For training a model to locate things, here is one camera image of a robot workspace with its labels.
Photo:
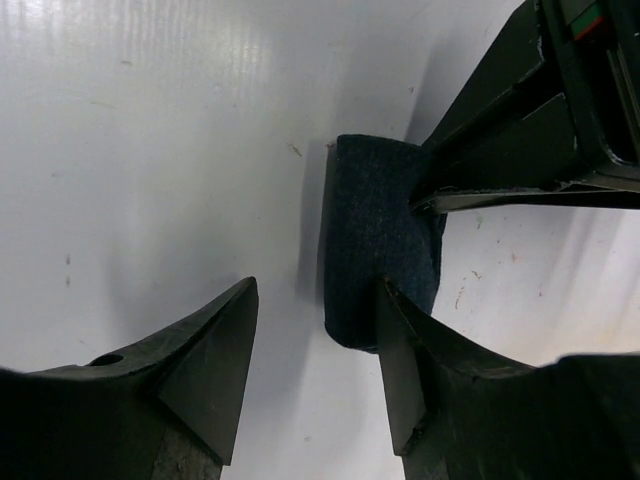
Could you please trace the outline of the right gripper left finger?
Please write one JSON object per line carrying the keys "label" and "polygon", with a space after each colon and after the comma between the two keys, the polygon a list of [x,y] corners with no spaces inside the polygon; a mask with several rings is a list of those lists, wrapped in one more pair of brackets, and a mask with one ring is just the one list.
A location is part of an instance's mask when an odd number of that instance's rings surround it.
{"label": "right gripper left finger", "polygon": [[5,479],[217,479],[231,462],[258,314],[245,278],[85,366],[1,373]]}

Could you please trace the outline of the navy blue patterned sock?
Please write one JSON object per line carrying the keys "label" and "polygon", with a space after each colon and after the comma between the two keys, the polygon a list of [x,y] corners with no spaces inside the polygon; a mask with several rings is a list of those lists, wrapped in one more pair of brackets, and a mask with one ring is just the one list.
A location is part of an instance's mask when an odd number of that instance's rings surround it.
{"label": "navy blue patterned sock", "polygon": [[323,211],[325,329],[348,349],[378,349],[375,282],[388,278],[425,313],[441,280],[443,215],[409,205],[433,156],[423,147],[345,134],[334,144]]}

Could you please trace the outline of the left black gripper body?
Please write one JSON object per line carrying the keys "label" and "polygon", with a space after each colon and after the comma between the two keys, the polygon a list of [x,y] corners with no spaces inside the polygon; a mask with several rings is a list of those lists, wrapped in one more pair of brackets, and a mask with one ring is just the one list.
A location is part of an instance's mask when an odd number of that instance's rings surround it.
{"label": "left black gripper body", "polygon": [[586,185],[639,190],[639,3],[542,1]]}

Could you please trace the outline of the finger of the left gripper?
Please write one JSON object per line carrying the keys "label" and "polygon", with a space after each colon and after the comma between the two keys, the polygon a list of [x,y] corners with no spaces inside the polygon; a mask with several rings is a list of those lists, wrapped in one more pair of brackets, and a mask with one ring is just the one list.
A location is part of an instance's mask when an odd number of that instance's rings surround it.
{"label": "finger of the left gripper", "polygon": [[434,161],[416,187],[555,190],[579,173],[549,42],[540,2],[523,2],[425,141]]}
{"label": "finger of the left gripper", "polygon": [[416,213],[448,214],[510,205],[605,209],[639,209],[639,184],[561,184],[555,190],[534,188],[460,190],[416,187],[410,207]]}

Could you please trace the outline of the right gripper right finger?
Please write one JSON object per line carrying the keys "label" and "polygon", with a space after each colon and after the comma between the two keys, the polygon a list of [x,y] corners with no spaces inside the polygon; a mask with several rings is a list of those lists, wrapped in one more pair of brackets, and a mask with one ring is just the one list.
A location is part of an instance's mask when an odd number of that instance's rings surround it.
{"label": "right gripper right finger", "polygon": [[635,479],[639,358],[532,367],[490,351],[376,286],[394,453],[408,479]]}

